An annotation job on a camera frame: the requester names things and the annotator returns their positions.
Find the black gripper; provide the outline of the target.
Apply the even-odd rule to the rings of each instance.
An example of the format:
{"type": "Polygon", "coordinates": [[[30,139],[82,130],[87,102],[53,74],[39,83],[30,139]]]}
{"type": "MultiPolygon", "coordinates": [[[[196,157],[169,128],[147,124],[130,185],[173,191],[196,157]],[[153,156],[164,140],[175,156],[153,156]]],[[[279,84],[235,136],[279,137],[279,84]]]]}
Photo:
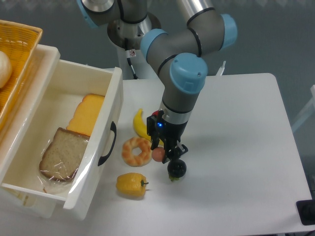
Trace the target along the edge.
{"type": "Polygon", "coordinates": [[[164,157],[162,163],[165,164],[171,160],[179,159],[182,155],[188,152],[188,148],[180,143],[181,136],[187,123],[172,124],[164,120],[162,124],[163,127],[161,128],[161,131],[164,142],[164,157]]]}

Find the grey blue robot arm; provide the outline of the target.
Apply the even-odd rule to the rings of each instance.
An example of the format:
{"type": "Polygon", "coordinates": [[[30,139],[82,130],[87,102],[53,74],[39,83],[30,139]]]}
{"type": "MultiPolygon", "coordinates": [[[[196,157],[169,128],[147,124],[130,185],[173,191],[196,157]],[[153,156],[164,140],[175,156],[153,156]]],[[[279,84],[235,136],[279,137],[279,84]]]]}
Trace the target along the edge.
{"type": "Polygon", "coordinates": [[[108,25],[111,41],[129,50],[139,49],[164,85],[156,115],[147,119],[151,149],[162,162],[178,160],[187,148],[181,143],[208,67],[203,56],[232,45],[238,35],[235,20],[218,14],[209,0],[177,2],[186,29],[169,35],[154,28],[144,0],[80,0],[77,2],[92,27],[108,25]]]}

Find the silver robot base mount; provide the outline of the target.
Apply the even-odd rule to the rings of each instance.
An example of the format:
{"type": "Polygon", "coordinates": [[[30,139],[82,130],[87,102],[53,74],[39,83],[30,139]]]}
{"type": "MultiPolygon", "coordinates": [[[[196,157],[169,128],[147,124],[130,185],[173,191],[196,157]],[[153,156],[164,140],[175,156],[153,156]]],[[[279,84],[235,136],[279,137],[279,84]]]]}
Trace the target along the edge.
{"type": "Polygon", "coordinates": [[[142,37],[152,29],[160,29],[159,19],[152,13],[136,24],[126,23],[123,20],[114,20],[108,24],[107,34],[111,42],[124,50],[140,49],[142,37]]]}

